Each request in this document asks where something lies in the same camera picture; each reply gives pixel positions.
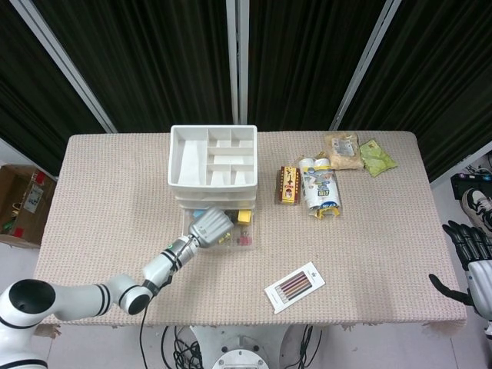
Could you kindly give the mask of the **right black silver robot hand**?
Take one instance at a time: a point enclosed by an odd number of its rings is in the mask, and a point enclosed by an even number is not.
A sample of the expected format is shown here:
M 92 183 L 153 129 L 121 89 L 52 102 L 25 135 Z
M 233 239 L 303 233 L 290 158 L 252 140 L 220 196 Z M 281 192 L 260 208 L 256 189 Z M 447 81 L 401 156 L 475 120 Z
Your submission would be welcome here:
M 467 279 L 467 292 L 451 290 L 429 274 L 432 285 L 445 297 L 474 308 L 483 319 L 491 321 L 491 239 L 476 227 L 448 221 L 444 232 L 454 244 Z

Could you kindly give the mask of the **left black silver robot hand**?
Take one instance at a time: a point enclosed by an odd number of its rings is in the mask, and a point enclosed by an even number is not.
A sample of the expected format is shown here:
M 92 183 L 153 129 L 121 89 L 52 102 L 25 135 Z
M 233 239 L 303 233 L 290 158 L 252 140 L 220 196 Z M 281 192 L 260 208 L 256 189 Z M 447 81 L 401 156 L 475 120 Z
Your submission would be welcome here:
M 231 219 L 220 208 L 209 208 L 188 226 L 188 234 L 200 248 L 211 248 L 234 227 Z

